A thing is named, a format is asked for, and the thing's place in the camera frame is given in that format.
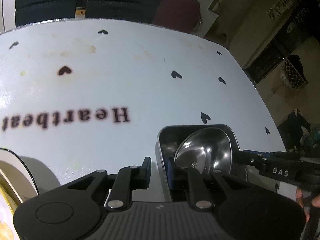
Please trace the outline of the right hand of person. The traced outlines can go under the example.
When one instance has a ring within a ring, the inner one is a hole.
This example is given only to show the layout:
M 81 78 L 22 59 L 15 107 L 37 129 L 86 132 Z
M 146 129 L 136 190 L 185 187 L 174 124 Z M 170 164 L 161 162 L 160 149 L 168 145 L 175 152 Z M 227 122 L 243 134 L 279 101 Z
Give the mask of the right hand of person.
M 305 196 L 304 192 L 300 189 L 296 189 L 296 203 L 304 210 L 306 216 L 306 222 L 310 219 L 310 212 L 306 209 L 306 206 L 313 206 L 319 209 L 320 206 L 320 196 L 317 195 L 313 199 L 310 196 Z

